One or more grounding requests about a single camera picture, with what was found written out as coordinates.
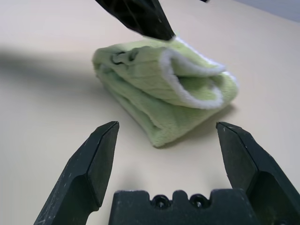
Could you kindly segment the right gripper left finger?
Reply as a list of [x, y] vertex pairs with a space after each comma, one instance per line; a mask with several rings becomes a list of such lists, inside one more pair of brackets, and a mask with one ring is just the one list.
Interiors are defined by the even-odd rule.
[[84, 225], [102, 206], [119, 130], [117, 121], [98, 127], [68, 160], [36, 225]]

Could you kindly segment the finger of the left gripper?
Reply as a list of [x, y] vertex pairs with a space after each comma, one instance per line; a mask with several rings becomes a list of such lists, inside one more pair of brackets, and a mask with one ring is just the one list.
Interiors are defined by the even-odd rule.
[[123, 0], [96, 0], [109, 14], [118, 19], [128, 29], [143, 35], [141, 28], [128, 5]]
[[175, 37], [158, 0], [127, 0], [128, 28], [149, 38], [169, 41]]

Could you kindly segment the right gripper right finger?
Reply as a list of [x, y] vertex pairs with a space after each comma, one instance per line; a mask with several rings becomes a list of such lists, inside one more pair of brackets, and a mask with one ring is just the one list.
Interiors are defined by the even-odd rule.
[[300, 194], [275, 159], [246, 130], [216, 124], [223, 162], [233, 188], [246, 192], [262, 225], [298, 225]]

